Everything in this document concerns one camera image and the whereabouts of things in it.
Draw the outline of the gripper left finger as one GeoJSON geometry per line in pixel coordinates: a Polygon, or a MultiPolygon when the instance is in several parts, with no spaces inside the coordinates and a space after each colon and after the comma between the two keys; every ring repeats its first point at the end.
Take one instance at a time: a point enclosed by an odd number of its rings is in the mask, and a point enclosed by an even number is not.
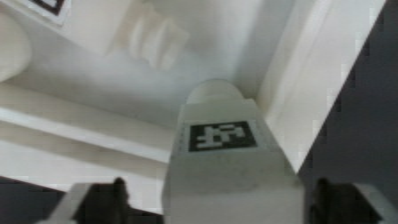
{"type": "Polygon", "coordinates": [[[164,224],[164,216],[134,208],[127,182],[79,183],[36,224],[164,224]]]}

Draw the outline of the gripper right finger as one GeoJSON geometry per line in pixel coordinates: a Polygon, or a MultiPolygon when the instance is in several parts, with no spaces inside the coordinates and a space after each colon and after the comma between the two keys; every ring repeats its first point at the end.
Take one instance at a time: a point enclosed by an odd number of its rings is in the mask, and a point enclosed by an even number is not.
{"type": "Polygon", "coordinates": [[[320,178],[308,218],[308,224],[398,224],[398,208],[374,185],[320,178]]]}

